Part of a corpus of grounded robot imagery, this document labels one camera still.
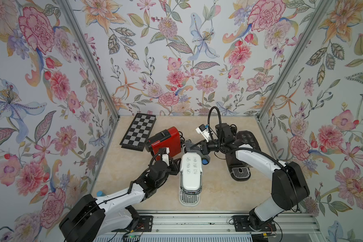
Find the grey cleaning cloth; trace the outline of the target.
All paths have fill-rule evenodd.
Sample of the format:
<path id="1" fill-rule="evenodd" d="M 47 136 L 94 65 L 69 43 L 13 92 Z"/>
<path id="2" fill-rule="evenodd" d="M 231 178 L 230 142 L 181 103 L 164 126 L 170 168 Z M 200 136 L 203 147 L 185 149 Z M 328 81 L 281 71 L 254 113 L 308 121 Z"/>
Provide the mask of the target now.
<path id="1" fill-rule="evenodd" d="M 197 153 L 201 159 L 203 165 L 208 165 L 210 163 L 209 149 L 207 146 L 207 141 L 202 140 L 198 143 L 193 143 L 191 140 L 186 140 L 181 146 L 184 154 L 186 153 Z"/>

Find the white coffee machine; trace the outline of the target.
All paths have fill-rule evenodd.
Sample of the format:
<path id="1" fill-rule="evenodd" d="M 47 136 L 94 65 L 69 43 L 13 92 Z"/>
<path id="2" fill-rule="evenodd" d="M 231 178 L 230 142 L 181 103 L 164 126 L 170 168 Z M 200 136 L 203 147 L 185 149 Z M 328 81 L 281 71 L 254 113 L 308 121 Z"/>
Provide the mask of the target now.
<path id="1" fill-rule="evenodd" d="M 180 163 L 179 201 L 184 206 L 194 207 L 200 202 L 202 191 L 202 159 L 197 153 L 188 152 Z"/>

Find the red coffee machine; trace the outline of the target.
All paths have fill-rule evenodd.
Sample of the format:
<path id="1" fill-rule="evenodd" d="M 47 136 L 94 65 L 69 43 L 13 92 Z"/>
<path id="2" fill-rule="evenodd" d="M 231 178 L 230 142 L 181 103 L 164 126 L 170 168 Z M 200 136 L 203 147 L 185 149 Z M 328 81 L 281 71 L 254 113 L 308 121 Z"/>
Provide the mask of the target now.
<path id="1" fill-rule="evenodd" d="M 144 143 L 144 147 L 152 155 L 155 155 L 161 148 L 168 148 L 169 155 L 174 157 L 182 151 L 181 141 L 178 129 L 171 127 L 148 138 Z"/>

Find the black coffee machine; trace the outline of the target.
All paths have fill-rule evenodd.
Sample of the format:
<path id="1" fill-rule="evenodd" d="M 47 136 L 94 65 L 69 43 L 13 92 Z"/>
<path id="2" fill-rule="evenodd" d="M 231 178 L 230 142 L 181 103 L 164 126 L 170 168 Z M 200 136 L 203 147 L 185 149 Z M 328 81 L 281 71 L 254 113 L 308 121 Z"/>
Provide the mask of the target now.
<path id="1" fill-rule="evenodd" d="M 255 135 L 250 131 L 237 132 L 235 139 L 234 142 L 229 143 L 230 150 L 246 147 L 261 151 Z M 250 167 L 252 166 L 248 164 L 250 154 L 251 151 L 238 150 L 225 155 L 228 171 L 235 181 L 245 182 L 251 177 Z"/>

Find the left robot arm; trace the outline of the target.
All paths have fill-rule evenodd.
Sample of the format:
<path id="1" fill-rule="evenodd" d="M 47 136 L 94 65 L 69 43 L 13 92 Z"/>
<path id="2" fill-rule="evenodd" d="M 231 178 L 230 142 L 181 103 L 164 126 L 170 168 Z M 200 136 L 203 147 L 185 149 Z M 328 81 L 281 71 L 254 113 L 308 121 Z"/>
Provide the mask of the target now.
<path id="1" fill-rule="evenodd" d="M 97 198 L 83 196 L 59 224 L 65 241 L 92 242 L 111 231 L 133 229 L 140 217 L 133 206 L 153 196 L 170 175 L 177 175 L 180 162 L 156 161 L 124 190 Z"/>

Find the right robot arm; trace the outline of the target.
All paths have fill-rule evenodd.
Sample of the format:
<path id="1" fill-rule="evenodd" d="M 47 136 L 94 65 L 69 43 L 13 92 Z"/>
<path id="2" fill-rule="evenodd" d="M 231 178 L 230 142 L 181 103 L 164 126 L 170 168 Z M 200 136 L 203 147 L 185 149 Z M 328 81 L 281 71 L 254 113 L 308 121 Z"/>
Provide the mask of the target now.
<path id="1" fill-rule="evenodd" d="M 271 195 L 249 212 L 246 224 L 260 231 L 284 211 L 289 211 L 310 195 L 300 166 L 284 162 L 264 153 L 250 131 L 236 131 L 234 126 L 221 123 L 215 126 L 217 137 L 209 125 L 200 125 L 196 132 L 204 137 L 199 142 L 203 155 L 221 152 L 225 155 L 227 168 L 236 181 L 247 181 L 251 168 L 255 168 L 271 180 Z"/>

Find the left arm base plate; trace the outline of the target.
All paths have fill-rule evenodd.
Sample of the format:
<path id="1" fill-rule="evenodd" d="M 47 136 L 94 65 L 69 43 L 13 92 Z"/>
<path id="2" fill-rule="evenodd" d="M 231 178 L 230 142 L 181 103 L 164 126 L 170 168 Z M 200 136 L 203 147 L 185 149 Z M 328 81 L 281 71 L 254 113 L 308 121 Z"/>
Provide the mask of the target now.
<path id="1" fill-rule="evenodd" d="M 114 229 L 112 232 L 152 232 L 153 216 L 139 216 L 134 218 L 133 221 L 126 227 L 121 229 Z"/>

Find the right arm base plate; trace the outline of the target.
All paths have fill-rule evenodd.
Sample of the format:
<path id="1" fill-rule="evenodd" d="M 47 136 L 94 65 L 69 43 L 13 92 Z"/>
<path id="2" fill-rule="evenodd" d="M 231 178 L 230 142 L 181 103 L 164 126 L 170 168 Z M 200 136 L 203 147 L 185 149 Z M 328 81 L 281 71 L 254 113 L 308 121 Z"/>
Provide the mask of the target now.
<path id="1" fill-rule="evenodd" d="M 249 215 L 234 215 L 232 222 L 236 232 L 276 232 L 276 225 L 273 220 L 260 221 L 258 218 Z"/>

